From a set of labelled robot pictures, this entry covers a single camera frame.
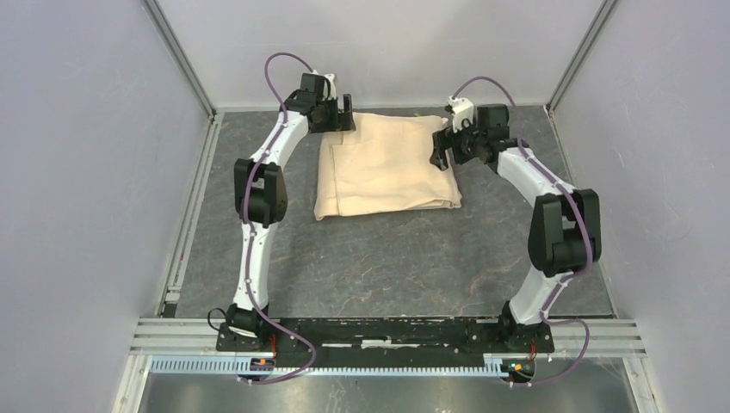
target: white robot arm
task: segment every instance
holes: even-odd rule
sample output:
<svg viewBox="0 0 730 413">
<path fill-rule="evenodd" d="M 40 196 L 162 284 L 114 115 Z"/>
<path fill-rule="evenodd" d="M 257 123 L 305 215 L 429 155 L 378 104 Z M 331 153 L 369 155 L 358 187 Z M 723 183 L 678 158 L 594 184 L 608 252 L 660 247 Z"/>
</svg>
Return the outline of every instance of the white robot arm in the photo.
<svg viewBox="0 0 730 413">
<path fill-rule="evenodd" d="M 289 157 L 308 133 L 355 129 L 350 95 L 343 96 L 340 108 L 333 74 L 303 74 L 300 88 L 285 101 L 285 107 L 287 112 L 279 113 L 261 148 L 251 158 L 236 161 L 234 167 L 236 211 L 241 218 L 244 243 L 238 287 L 226 319 L 231 331 L 242 336 L 257 337 L 262 328 L 251 299 L 263 311 L 268 310 L 269 258 L 276 227 L 288 206 L 283 169 Z M 263 186 L 250 186 L 251 174 L 252 181 L 263 180 Z M 247 193 L 248 208 L 244 213 Z"/>
<path fill-rule="evenodd" d="M 532 335 L 539 331 L 571 275 L 586 264 L 585 244 L 566 196 L 578 206 L 593 261 L 601 255 L 598 196 L 591 189 L 578 190 L 562 181 L 526 144 L 510 139 L 505 105 L 475 107 L 468 99 L 449 98 L 446 109 L 452 121 L 433 134 L 431 163 L 442 170 L 448 168 L 447 149 L 452 150 L 457 163 L 477 157 L 509 181 L 533 208 L 528 240 L 530 269 L 500 317 L 507 336 Z"/>
</svg>

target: black mounting plate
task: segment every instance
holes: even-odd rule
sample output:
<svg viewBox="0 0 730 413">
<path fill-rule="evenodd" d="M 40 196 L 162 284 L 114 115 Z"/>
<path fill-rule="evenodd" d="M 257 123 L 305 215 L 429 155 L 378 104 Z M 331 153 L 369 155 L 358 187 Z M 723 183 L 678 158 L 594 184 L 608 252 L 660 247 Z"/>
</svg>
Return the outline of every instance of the black mounting plate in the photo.
<svg viewBox="0 0 730 413">
<path fill-rule="evenodd" d="M 314 345 L 314 367 L 483 367 L 484 354 L 530 351 L 529 339 L 505 340 L 496 317 L 282 318 L 278 322 Z M 539 328 L 537 352 L 553 353 L 549 326 Z M 216 350 L 271 351 L 272 336 L 278 367 L 299 367 L 309 360 L 305 344 L 278 330 L 260 339 L 249 338 L 232 333 L 224 324 Z M 368 341 L 373 340 L 411 346 L 372 347 Z"/>
</svg>

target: folded cloth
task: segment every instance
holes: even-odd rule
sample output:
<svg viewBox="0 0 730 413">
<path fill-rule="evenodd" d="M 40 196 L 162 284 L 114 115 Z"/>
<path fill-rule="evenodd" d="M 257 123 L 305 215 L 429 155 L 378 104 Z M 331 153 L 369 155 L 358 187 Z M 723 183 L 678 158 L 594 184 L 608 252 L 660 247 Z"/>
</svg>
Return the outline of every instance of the folded cloth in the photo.
<svg viewBox="0 0 730 413">
<path fill-rule="evenodd" d="M 459 208 L 451 168 L 429 162 L 438 116 L 401 118 L 354 113 L 356 130 L 325 133 L 319 148 L 314 216 Z"/>
</svg>

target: gray wall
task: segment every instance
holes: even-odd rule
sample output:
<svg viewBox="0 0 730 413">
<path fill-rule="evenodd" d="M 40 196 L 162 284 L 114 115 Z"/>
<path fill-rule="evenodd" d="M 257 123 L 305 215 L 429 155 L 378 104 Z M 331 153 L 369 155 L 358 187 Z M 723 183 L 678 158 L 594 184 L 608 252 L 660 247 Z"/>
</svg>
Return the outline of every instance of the gray wall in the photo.
<svg viewBox="0 0 730 413">
<path fill-rule="evenodd" d="M 5 0 L 0 59 L 0 411 L 108 411 L 207 119 L 138 0 Z"/>
<path fill-rule="evenodd" d="M 668 411 L 727 411 L 730 3 L 620 2 L 557 109 Z"/>
<path fill-rule="evenodd" d="M 206 92 L 219 108 L 275 108 L 262 81 L 273 52 L 337 73 L 363 106 L 442 106 L 464 81 L 499 79 L 521 104 L 546 102 L 601 0 L 160 0 Z M 296 86 L 303 66 L 271 65 Z M 480 102 L 501 92 L 472 86 Z"/>
</svg>

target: purple cable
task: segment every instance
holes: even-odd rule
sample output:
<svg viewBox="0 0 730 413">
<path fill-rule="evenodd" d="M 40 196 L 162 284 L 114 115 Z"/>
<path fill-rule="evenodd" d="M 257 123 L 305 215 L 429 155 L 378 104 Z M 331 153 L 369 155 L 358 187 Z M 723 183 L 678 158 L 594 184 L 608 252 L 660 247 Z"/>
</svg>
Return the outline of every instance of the purple cable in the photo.
<svg viewBox="0 0 730 413">
<path fill-rule="evenodd" d="M 490 82 L 497 86 L 504 95 L 507 97 L 507 100 L 510 101 L 511 106 L 516 106 L 515 100 L 512 99 L 512 96 L 510 95 L 510 92 L 507 91 L 507 89 L 504 88 L 499 82 L 492 79 L 491 77 L 486 76 L 477 76 L 472 77 L 471 79 L 467 80 L 459 89 L 454 92 L 454 94 L 451 96 L 452 99 L 455 99 L 463 90 L 466 88 L 469 84 L 476 82 L 477 80 L 486 80 L 487 82 Z M 527 150 L 525 149 L 523 145 L 523 140 L 520 137 L 517 137 L 517 147 L 520 150 L 520 153 L 522 153 L 523 157 L 527 162 L 529 162 L 530 165 L 532 165 L 538 172 L 540 172 L 550 183 L 552 183 L 565 197 L 568 201 L 568 205 L 571 208 L 571 211 L 573 215 L 575 215 L 575 222 L 578 224 L 578 229 L 580 230 L 580 236 L 583 238 L 583 244 L 585 246 L 585 267 L 578 271 L 577 273 L 566 275 L 565 277 L 561 278 L 557 285 L 555 285 L 555 288 L 553 288 L 553 291 L 550 292 L 550 295 L 547 296 L 547 299 L 545 300 L 545 304 L 542 305 L 542 308 L 540 309 L 540 320 L 542 320 L 543 323 L 548 325 L 562 325 L 562 324 L 571 324 L 571 323 L 579 323 L 583 325 L 583 329 L 585 330 L 585 339 L 583 341 L 583 347 L 580 349 L 580 352 L 578 352 L 578 357 L 575 358 L 575 361 L 563 372 L 558 373 L 552 377 L 548 377 L 546 379 L 540 379 L 537 381 L 531 381 L 530 383 L 514 383 L 514 385 L 518 387 L 530 387 L 532 385 L 540 385 L 549 383 L 551 381 L 560 379 L 562 377 L 565 377 L 567 374 L 569 374 L 571 371 L 575 369 L 575 367 L 578 366 L 581 360 L 583 360 L 583 356 L 585 355 L 586 350 L 588 350 L 588 342 L 591 339 L 591 332 L 588 328 L 588 324 L 581 320 L 580 318 L 574 318 L 574 319 L 567 319 L 567 320 L 560 320 L 560 321 L 551 321 L 548 320 L 547 317 L 545 317 L 545 314 L 548 312 L 548 309 L 550 308 L 550 305 L 552 305 L 553 301 L 555 301 L 555 298 L 558 296 L 558 293 L 563 288 L 563 285 L 579 276 L 584 275 L 588 272 L 589 269 L 591 269 L 591 265 L 593 264 L 593 248 L 591 247 L 591 240 L 588 237 L 588 231 L 585 229 L 585 222 L 583 221 L 583 216 L 580 214 L 580 210 L 578 209 L 578 205 L 575 203 L 575 200 L 570 196 L 570 193 L 567 191 L 565 187 L 560 185 L 558 183 L 557 178 L 545 167 L 543 167 L 539 162 L 535 160 L 534 157 L 531 157 Z"/>
<path fill-rule="evenodd" d="M 261 163 L 263 160 L 269 155 L 269 152 L 271 148 L 274 146 L 274 143 L 276 140 L 279 139 L 279 135 L 281 135 L 281 132 L 284 130 L 284 128 L 287 125 L 288 121 L 288 115 L 287 115 L 287 107 L 284 105 L 284 101 L 281 99 L 281 96 L 276 92 L 276 89 L 274 88 L 274 85 L 271 83 L 271 79 L 269 78 L 269 63 L 271 60 L 278 56 L 288 56 L 290 58 L 294 58 L 299 60 L 309 71 L 312 71 L 312 67 L 304 61 L 304 59 L 300 58 L 299 56 L 296 56 L 289 52 L 279 52 L 274 53 L 271 56 L 269 56 L 268 59 L 266 59 L 266 63 L 263 65 L 263 75 L 266 77 L 266 84 L 269 86 L 269 89 L 271 89 L 271 92 L 274 94 L 274 97 L 279 102 L 279 109 L 283 113 L 283 122 L 279 126 L 279 129 L 276 130 L 274 133 L 274 136 L 271 138 L 271 141 L 268 145 L 266 145 L 266 149 L 264 150 L 263 154 L 260 158 L 254 163 L 253 168 L 251 168 L 251 173 L 249 174 L 248 182 L 246 183 L 246 189 L 244 191 L 244 202 L 243 206 L 241 208 L 241 219 L 244 221 L 245 224 L 248 224 L 251 228 L 251 237 L 249 238 L 249 245 L 248 245 L 248 253 L 246 254 L 246 262 L 245 262 L 245 270 L 244 270 L 244 279 L 246 284 L 246 294 L 249 296 L 249 299 L 251 300 L 251 303 L 253 304 L 254 310 L 256 310 L 256 313 L 258 313 L 259 317 L 263 318 L 264 321 L 271 324 L 274 328 L 277 330 L 289 334 L 290 336 L 296 338 L 300 342 L 303 342 L 312 352 L 312 357 L 309 359 L 309 361 L 302 367 L 290 372 L 286 373 L 282 376 L 264 380 L 264 381 L 248 381 L 249 385 L 273 385 L 274 383 L 281 383 L 282 381 L 286 381 L 289 379 L 292 379 L 297 374 L 307 370 L 307 368 L 311 367 L 312 364 L 314 364 L 314 361 L 317 359 L 317 349 L 314 347 L 314 345 L 309 342 L 306 338 L 303 336 L 300 336 L 299 334 L 287 329 L 283 325 L 277 323 L 276 321 L 269 318 L 269 316 L 266 315 L 265 312 L 261 309 L 261 307 L 258 305 L 256 300 L 253 297 L 253 291 L 251 290 L 251 252 L 253 251 L 253 243 L 254 238 L 256 236 L 256 229 L 253 225 L 253 223 L 249 220 L 249 198 L 251 197 L 251 188 L 253 187 L 253 177 L 256 175 L 256 172 L 261 166 Z"/>
</svg>

